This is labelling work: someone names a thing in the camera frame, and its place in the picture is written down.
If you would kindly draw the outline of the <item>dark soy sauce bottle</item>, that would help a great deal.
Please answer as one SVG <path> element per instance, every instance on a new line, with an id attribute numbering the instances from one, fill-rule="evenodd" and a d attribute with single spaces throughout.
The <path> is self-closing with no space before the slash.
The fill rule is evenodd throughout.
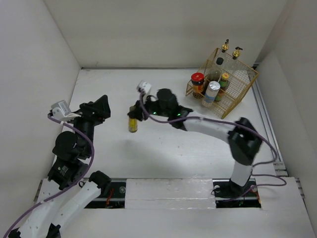
<path id="1" fill-rule="evenodd" d="M 216 81 L 218 82 L 221 75 L 222 75 L 222 64 L 224 59 L 222 57 L 218 57 L 215 62 L 212 64 L 209 73 L 207 75 L 207 80 L 212 82 Z"/>

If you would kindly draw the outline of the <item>small yellow bottle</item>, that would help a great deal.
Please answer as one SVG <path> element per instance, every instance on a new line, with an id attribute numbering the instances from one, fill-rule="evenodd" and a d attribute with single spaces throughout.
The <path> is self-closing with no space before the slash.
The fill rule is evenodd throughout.
<path id="1" fill-rule="evenodd" d="M 128 118 L 128 130 L 131 133 L 135 133 L 138 130 L 138 120 L 133 118 Z"/>

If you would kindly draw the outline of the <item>white blue shaker silver lid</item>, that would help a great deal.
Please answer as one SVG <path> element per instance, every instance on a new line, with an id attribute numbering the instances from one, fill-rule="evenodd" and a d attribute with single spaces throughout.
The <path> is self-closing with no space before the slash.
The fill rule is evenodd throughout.
<path id="1" fill-rule="evenodd" d="M 205 107 L 210 106 L 214 102 L 219 90 L 220 84 L 217 81 L 211 81 L 208 84 L 207 89 L 205 91 L 205 95 L 202 100 L 202 105 Z"/>

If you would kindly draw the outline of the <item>red lid sauce jar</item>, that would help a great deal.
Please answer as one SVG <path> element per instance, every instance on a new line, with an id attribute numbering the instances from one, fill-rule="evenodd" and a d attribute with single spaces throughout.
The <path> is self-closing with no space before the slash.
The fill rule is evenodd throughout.
<path id="1" fill-rule="evenodd" d="M 191 83 L 193 88 L 193 96 L 197 99 L 201 98 L 201 94 L 204 90 L 204 75 L 200 72 L 196 72 L 191 75 Z"/>

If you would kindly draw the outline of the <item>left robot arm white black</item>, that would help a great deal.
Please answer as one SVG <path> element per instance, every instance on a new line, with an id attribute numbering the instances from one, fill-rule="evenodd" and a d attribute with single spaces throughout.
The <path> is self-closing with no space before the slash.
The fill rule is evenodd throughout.
<path id="1" fill-rule="evenodd" d="M 93 172 L 82 188 L 68 197 L 90 169 L 94 160 L 94 128 L 110 117 L 107 95 L 95 102 L 82 103 L 72 112 L 62 100 L 51 106 L 48 119 L 69 128 L 58 135 L 51 167 L 38 203 L 22 214 L 27 220 L 16 227 L 15 221 L 6 238 L 59 238 L 70 222 L 95 198 L 110 192 L 111 178 L 101 171 Z"/>

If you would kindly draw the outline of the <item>green bottle yellow cap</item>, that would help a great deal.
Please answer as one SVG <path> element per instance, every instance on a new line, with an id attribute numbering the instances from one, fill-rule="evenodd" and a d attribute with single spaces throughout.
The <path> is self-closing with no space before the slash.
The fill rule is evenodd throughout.
<path id="1" fill-rule="evenodd" d="M 224 92 L 226 90 L 226 86 L 227 86 L 228 80 L 229 80 L 229 74 L 228 73 L 223 73 L 221 75 L 220 80 L 218 81 L 219 84 L 220 84 L 220 90 L 218 91 L 217 96 L 215 98 L 216 102 L 220 102 L 221 101 L 221 99 L 222 99 L 222 97 L 224 95 Z"/>

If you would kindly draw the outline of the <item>clear oil bottle gold spout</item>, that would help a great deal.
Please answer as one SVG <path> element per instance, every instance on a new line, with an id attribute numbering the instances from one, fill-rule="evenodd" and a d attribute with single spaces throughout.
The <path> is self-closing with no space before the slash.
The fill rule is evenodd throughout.
<path id="1" fill-rule="evenodd" d="M 226 53 L 229 49 L 229 39 L 226 39 L 225 43 L 221 46 L 221 52 Z"/>

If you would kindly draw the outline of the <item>clear oil bottle dark contents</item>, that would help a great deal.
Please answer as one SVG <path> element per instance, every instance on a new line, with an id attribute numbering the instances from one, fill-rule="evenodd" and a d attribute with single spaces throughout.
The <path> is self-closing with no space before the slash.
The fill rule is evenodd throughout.
<path id="1" fill-rule="evenodd" d="M 235 50 L 234 50 L 233 53 L 232 53 L 232 58 L 233 58 L 233 60 L 237 60 L 237 59 L 239 58 L 239 56 L 240 56 L 242 50 L 243 50 L 243 49 L 242 49 L 241 47 L 236 47 L 236 48 L 235 48 Z"/>

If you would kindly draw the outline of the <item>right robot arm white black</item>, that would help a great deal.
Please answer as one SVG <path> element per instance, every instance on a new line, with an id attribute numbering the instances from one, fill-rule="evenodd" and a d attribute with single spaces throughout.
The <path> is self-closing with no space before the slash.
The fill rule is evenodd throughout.
<path id="1" fill-rule="evenodd" d="M 169 89 L 158 90 L 154 100 L 147 90 L 139 92 L 140 99 L 129 110 L 129 118 L 144 121 L 154 119 L 155 116 L 165 117 L 165 123 L 175 129 L 201 133 L 227 143 L 235 162 L 225 189 L 230 198 L 245 193 L 255 156 L 263 142 L 248 119 L 240 118 L 229 122 L 206 118 L 191 108 L 180 105 Z"/>

